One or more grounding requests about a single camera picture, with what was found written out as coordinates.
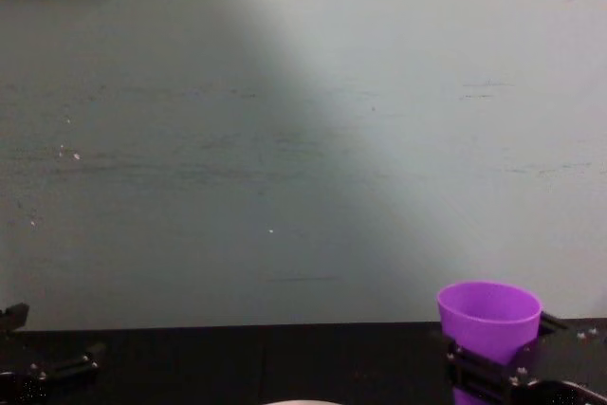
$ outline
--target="robotic arm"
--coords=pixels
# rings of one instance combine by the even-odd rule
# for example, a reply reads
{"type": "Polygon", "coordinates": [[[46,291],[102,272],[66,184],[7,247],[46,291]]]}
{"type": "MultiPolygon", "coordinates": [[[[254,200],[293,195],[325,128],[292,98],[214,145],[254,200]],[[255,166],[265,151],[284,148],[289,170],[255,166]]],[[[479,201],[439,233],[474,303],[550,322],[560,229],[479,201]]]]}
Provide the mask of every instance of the robotic arm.
{"type": "Polygon", "coordinates": [[[606,337],[542,313],[540,336],[504,366],[442,336],[447,379],[491,405],[607,405],[606,337]]]}
{"type": "Polygon", "coordinates": [[[26,324],[28,312],[26,304],[0,311],[0,404],[37,404],[62,390],[88,384],[105,354],[105,346],[98,343],[74,359],[44,360],[11,335],[26,324]]]}

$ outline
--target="cup rim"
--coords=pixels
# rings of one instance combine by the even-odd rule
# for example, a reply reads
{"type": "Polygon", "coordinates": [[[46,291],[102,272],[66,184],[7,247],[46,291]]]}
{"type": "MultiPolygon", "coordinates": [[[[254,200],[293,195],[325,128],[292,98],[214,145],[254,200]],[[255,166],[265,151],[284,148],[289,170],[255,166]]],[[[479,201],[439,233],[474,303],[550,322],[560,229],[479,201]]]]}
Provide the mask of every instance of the cup rim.
{"type": "Polygon", "coordinates": [[[543,312],[543,303],[542,300],[533,292],[529,291],[528,289],[524,289],[520,286],[516,286],[516,285],[512,285],[512,284],[505,284],[502,282],[493,282],[490,280],[471,280],[471,281],[465,281],[465,282],[457,282],[454,284],[450,284],[447,285],[443,288],[440,289],[440,291],[438,291],[438,294],[436,295],[436,301],[438,302],[438,305],[446,310],[448,310],[450,313],[457,315],[459,317],[465,318],[467,320],[472,320],[475,322],[482,322],[482,323],[488,323],[488,324],[500,324],[500,325],[510,325],[510,324],[521,324],[524,322],[531,322],[533,320],[536,320],[543,312]],[[526,317],[526,318],[521,318],[519,320],[490,320],[490,319],[486,319],[486,318],[478,318],[478,317],[472,317],[471,315],[467,315],[463,312],[460,312],[459,310],[455,310],[454,308],[452,308],[449,305],[445,305],[442,296],[443,294],[455,287],[461,286],[461,285],[496,285],[496,286],[502,286],[504,288],[510,288],[510,289],[514,289],[516,291],[519,291],[525,295],[527,295],[528,297],[530,297],[531,299],[533,299],[535,301],[535,303],[538,306],[538,311],[535,312],[533,315],[526,317]]]}

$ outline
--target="plastic cup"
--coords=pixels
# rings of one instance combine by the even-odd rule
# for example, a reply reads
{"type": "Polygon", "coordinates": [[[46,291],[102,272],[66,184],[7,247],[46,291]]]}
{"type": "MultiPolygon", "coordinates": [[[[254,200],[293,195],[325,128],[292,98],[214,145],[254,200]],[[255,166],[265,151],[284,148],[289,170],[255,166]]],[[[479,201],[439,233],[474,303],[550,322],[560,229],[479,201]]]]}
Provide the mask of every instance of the plastic cup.
{"type": "MultiPolygon", "coordinates": [[[[436,298],[443,333],[473,353],[508,364],[538,337],[542,302],[514,285],[464,282],[440,290],[436,298]]],[[[455,405],[485,405],[457,388],[455,405]]]]}

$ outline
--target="black table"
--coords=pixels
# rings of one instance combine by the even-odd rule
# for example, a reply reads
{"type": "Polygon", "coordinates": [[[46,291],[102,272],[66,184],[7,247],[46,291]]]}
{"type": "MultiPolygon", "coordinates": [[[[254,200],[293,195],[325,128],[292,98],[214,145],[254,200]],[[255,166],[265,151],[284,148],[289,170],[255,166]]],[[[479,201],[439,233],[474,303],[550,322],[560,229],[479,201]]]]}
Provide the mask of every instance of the black table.
{"type": "MultiPolygon", "coordinates": [[[[604,326],[605,321],[592,320],[604,326]]],[[[52,404],[451,403],[434,322],[20,333],[50,357],[109,347],[95,385],[52,404]]]]}

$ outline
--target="white object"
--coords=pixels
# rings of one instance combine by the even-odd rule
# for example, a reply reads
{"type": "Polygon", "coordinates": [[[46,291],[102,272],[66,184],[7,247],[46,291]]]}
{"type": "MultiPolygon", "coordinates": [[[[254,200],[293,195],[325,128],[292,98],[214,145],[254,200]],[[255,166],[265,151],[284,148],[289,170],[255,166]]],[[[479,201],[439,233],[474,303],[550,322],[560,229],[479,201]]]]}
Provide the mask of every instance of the white object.
{"type": "Polygon", "coordinates": [[[338,405],[333,402],[319,402],[318,400],[288,400],[286,402],[274,402],[267,405],[338,405]]]}

